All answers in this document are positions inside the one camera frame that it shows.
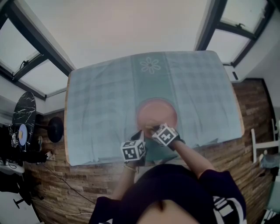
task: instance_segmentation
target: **person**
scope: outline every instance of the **person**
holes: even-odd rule
[[[137,162],[128,162],[111,198],[97,198],[89,224],[246,223],[245,200],[229,171],[215,171],[179,135],[168,146],[190,170],[160,164],[134,183]]]
[[[51,159],[52,152],[49,151],[46,154],[42,153],[42,136],[38,136],[37,139],[34,139],[28,151],[23,152],[19,149],[19,146],[11,146],[11,136],[9,135],[8,128],[3,126],[0,128],[0,137],[1,137],[1,147],[0,147],[0,159],[6,164],[6,161],[15,161],[19,165],[22,165],[22,162],[26,161],[28,163],[41,164]]]

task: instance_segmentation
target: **flower pattern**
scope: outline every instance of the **flower pattern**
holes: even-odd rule
[[[146,61],[141,61],[140,65],[142,65],[142,72],[146,72],[149,71],[151,74],[154,74],[154,70],[160,70],[161,67],[159,65],[157,65],[158,60],[155,59],[152,61],[152,59],[150,57],[146,58]]]

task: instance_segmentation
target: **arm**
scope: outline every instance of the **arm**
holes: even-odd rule
[[[174,148],[188,165],[192,172],[199,178],[206,170],[215,170],[214,166],[202,155],[186,146],[183,142],[174,140],[170,146]]]
[[[135,163],[129,162],[126,164],[127,166],[131,167],[132,169],[135,169]],[[121,174],[121,177],[119,178],[119,182],[114,189],[114,192],[112,194],[112,199],[115,200],[121,200],[127,189],[133,185],[134,183],[134,176],[135,172],[131,169],[128,169],[126,167],[123,168],[123,172]]]

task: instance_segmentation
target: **shoe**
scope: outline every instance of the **shoe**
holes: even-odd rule
[[[47,160],[50,160],[51,157],[53,156],[53,153],[51,151],[49,151],[45,155],[47,156]]]
[[[39,152],[41,152],[42,150],[42,143],[43,143],[43,137],[39,135],[38,136]]]

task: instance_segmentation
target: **white chair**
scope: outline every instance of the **white chair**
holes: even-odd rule
[[[278,152],[280,152],[279,151],[279,140],[275,140],[276,134],[278,134],[278,139],[280,138],[279,137],[280,121],[278,121],[278,127],[276,130],[275,130],[275,125],[274,125],[274,120],[271,119],[271,122],[272,122],[272,129],[273,129],[273,141],[271,141],[271,142],[256,143],[255,130],[251,129],[252,143],[253,143],[253,163],[257,162],[257,149],[278,147]]]

